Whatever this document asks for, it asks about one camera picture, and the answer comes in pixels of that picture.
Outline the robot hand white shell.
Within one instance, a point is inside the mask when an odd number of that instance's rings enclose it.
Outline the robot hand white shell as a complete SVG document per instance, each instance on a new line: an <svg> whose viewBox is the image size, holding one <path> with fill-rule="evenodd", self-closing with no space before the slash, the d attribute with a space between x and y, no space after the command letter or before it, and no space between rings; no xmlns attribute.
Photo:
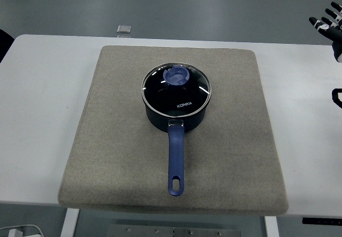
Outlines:
<svg viewBox="0 0 342 237"><path fill-rule="evenodd" d="M341 63L341 5L332 1L331 7L333 10L325 9L325 13L330 18L310 17L309 22L322 36L332 41L334 58Z"/></svg>

